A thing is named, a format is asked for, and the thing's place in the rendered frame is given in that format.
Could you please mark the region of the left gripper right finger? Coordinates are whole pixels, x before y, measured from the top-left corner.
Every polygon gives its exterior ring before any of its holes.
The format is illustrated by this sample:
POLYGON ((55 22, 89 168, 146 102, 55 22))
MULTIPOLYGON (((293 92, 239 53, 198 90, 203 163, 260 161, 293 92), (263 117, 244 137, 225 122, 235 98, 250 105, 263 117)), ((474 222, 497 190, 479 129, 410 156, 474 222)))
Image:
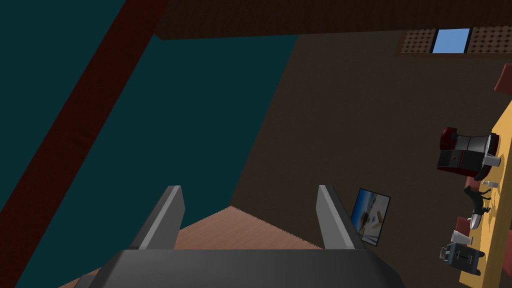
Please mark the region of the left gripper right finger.
POLYGON ((325 249, 366 248, 332 185, 318 186, 315 209, 325 249))

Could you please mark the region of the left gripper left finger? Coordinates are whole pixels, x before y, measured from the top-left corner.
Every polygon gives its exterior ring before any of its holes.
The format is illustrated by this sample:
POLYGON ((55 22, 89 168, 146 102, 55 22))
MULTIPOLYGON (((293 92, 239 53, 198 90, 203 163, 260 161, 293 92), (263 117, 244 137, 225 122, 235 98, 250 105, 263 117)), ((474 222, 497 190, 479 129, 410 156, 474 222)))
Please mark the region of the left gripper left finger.
POLYGON ((184 212, 185 203, 181 186, 168 186, 131 242, 129 249, 174 249, 184 212))

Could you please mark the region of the yellow wooden table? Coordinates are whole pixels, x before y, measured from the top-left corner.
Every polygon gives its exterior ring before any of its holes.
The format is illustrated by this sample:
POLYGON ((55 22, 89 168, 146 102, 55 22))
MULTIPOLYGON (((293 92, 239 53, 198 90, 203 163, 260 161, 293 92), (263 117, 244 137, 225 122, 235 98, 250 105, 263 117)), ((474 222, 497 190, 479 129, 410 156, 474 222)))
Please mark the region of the yellow wooden table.
POLYGON ((469 233, 472 247, 485 253, 477 268, 481 275, 460 273, 459 282, 470 288, 499 288, 502 266, 508 243, 508 234, 512 222, 512 101, 500 116, 492 132, 499 135, 497 155, 500 165, 490 170, 487 181, 499 183, 492 188, 491 201, 485 204, 491 207, 483 215, 478 229, 469 233))

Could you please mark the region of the window with patterned shutters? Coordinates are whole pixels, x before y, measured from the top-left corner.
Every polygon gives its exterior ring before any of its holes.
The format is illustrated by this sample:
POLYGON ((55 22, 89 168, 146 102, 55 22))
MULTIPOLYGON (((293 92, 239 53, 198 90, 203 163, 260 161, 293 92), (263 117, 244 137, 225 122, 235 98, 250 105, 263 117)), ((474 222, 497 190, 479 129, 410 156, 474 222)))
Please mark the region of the window with patterned shutters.
POLYGON ((512 26, 406 30, 401 35, 395 55, 512 59, 512 26))

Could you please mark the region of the framed wall picture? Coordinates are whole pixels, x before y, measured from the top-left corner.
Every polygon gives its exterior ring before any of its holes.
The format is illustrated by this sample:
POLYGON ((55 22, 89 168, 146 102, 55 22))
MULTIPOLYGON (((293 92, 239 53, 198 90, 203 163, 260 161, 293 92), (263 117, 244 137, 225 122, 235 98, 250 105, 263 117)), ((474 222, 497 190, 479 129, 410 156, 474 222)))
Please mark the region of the framed wall picture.
POLYGON ((359 189, 351 212, 351 223, 363 242, 375 247, 378 245, 390 201, 387 195, 359 189))

